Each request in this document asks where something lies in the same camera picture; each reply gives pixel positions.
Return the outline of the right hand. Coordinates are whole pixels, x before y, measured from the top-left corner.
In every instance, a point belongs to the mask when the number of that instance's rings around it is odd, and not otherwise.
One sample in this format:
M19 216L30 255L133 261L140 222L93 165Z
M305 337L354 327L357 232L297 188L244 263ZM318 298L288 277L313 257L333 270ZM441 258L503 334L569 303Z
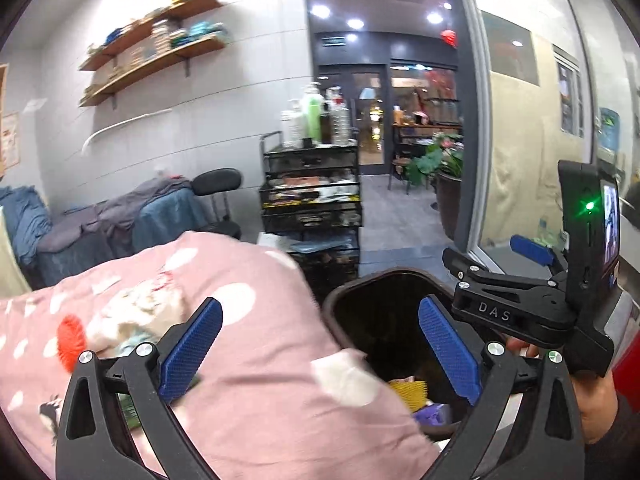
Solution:
M585 444L595 444L611 429L618 411L612 370L603 377L582 370L570 376L570 380L582 419Z

